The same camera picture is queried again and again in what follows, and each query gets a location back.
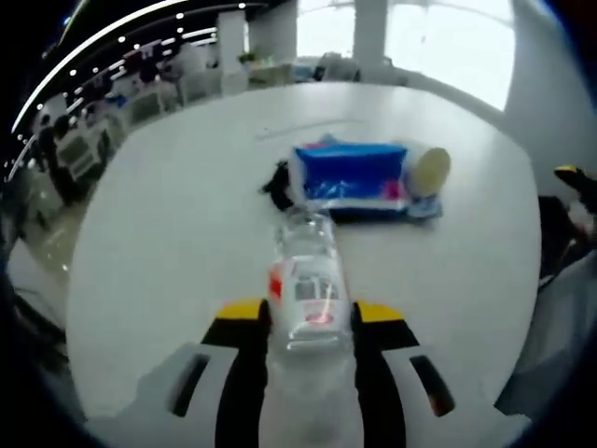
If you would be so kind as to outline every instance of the white wall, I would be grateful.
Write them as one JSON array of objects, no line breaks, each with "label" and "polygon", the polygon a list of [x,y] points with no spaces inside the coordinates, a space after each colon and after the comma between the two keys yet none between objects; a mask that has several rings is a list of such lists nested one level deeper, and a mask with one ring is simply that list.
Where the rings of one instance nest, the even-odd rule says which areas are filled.
[{"label": "white wall", "polygon": [[274,61],[297,57],[297,0],[290,0],[249,22],[249,45]]},{"label": "white wall", "polygon": [[227,74],[242,71],[238,57],[244,52],[244,11],[218,14],[217,44],[222,72]]}]

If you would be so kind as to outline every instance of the ceiling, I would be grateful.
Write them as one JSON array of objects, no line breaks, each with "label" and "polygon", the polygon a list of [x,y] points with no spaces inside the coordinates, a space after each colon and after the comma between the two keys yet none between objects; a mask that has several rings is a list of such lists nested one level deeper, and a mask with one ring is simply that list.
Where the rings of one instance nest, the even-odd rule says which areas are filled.
[{"label": "ceiling", "polygon": [[[245,14],[247,20],[252,20],[257,14],[275,7],[284,0],[255,0],[247,1]],[[71,58],[81,44],[94,39],[98,33],[115,22],[134,14],[144,8],[152,7],[146,14],[134,20],[122,23],[115,30],[94,39],[84,50],[80,51],[63,68],[57,71],[48,84],[38,93],[35,101],[26,109],[19,126],[25,126],[36,114],[35,105],[43,103],[51,96],[62,91],[72,92],[93,75],[93,67],[100,70],[121,59],[122,55],[133,50],[134,44],[144,45],[157,39],[177,37],[177,29],[182,27],[184,33],[196,31],[216,25],[217,15],[227,10],[237,10],[238,2],[234,0],[73,0],[49,2],[52,8],[48,11],[46,28],[42,31],[46,35],[41,46],[32,49],[33,54],[27,54],[27,79],[21,80],[22,94],[17,102],[13,117],[17,117],[22,105],[40,85],[40,81],[65,58]],[[184,18],[176,18],[177,13],[184,13]],[[125,36],[124,43],[118,38]],[[76,75],[70,76],[71,70],[76,69]]]}]

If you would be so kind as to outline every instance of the person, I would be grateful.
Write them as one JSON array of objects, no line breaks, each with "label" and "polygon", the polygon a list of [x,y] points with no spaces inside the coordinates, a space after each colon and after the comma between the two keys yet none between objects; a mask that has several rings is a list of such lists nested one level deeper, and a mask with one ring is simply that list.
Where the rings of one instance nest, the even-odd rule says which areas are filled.
[{"label": "person", "polygon": [[153,61],[143,60],[141,61],[141,67],[139,70],[139,79],[144,85],[151,84],[156,80],[156,77],[160,74],[158,67]]},{"label": "person", "polygon": [[41,118],[41,129],[37,133],[37,144],[34,145],[34,157],[37,159],[42,171],[46,170],[48,154],[56,147],[50,120],[51,117],[48,114]]},{"label": "person", "polygon": [[64,205],[70,206],[79,199],[80,188],[70,176],[68,170],[60,166],[56,152],[56,141],[54,139],[55,137],[58,140],[63,139],[70,130],[70,123],[66,115],[58,117],[53,127],[49,126],[49,121],[49,115],[45,115],[42,118],[43,128],[37,137],[39,140],[38,148],[48,167],[49,177],[52,179],[54,188],[60,195]]}]

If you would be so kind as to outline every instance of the ceiling light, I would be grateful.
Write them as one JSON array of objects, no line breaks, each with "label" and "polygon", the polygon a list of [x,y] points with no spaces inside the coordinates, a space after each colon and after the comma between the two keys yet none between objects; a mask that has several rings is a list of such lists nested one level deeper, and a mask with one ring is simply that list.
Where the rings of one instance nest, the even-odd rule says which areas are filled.
[{"label": "ceiling light", "polygon": [[189,39],[191,37],[196,37],[198,35],[209,35],[210,33],[215,33],[217,28],[205,28],[203,30],[191,31],[190,33],[184,33],[183,39]]},{"label": "ceiling light", "polygon": [[216,39],[213,37],[203,39],[203,40],[196,40],[195,42],[191,42],[190,45],[192,47],[200,47],[201,45],[213,44],[216,42]]},{"label": "ceiling light", "polygon": [[69,105],[66,108],[66,113],[70,114],[71,112],[73,112],[77,107],[79,107],[81,104],[83,103],[83,98],[77,98],[76,101],[74,103],[72,103],[71,105]]},{"label": "ceiling light", "polygon": [[[145,16],[146,14],[151,13],[151,12],[163,9],[165,7],[170,7],[172,5],[177,5],[179,3],[183,3],[186,1],[187,0],[162,0],[161,2],[155,3],[148,7],[143,7],[141,9],[134,11],[131,14],[123,17],[122,19],[119,19],[113,23],[110,23],[108,26],[106,26],[105,28],[103,28],[102,30],[97,32],[96,34],[92,35],[91,37],[89,37],[88,39],[83,41],[75,49],[73,49],[70,53],[68,53],[68,55],[66,55],[66,57],[64,57],[64,59],[62,59],[59,63],[57,63],[56,66],[54,66],[54,68],[52,68],[48,72],[48,74],[41,80],[41,82],[39,84],[37,84],[37,87],[35,87],[34,91],[31,92],[31,95],[29,95],[29,97],[23,104],[21,110],[19,111],[19,114],[15,118],[15,121],[12,123],[12,127],[11,127],[10,131],[12,133],[15,132],[15,130],[17,129],[17,126],[19,126],[19,124],[21,123],[21,120],[27,113],[27,109],[29,109],[29,107],[31,107],[35,103],[35,98],[37,98],[37,96],[39,96],[39,94],[42,92],[42,90],[44,90],[47,87],[47,85],[50,83],[50,81],[52,79],[54,79],[64,69],[64,67],[66,67],[71,61],[73,61],[79,54],[81,54],[83,51],[85,51],[88,47],[90,47],[94,43],[98,42],[102,38],[106,37],[110,33],[114,32],[115,30],[117,30],[121,26],[125,25],[126,23],[134,21],[140,17]],[[204,7],[201,10],[203,10],[203,11],[218,10],[221,8],[222,8],[222,6],[214,6],[214,7]]]},{"label": "ceiling light", "polygon": [[119,68],[121,65],[124,65],[124,59],[121,59],[120,61],[116,61],[115,63],[113,63],[112,65],[110,65],[108,67],[108,70],[114,70]]},{"label": "ceiling light", "polygon": [[127,71],[126,71],[126,70],[122,70],[122,71],[116,72],[114,75],[112,75],[112,76],[110,77],[110,80],[111,80],[111,81],[116,81],[118,78],[120,78],[120,77],[124,77],[126,74],[127,74]]}]

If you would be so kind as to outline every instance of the blue package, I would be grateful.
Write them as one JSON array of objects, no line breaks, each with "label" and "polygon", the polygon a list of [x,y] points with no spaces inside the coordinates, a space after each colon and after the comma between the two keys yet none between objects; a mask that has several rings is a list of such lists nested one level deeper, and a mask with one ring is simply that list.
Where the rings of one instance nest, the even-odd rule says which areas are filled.
[{"label": "blue package", "polygon": [[295,148],[303,165],[307,199],[381,199],[402,173],[407,149],[393,145],[337,143]]}]

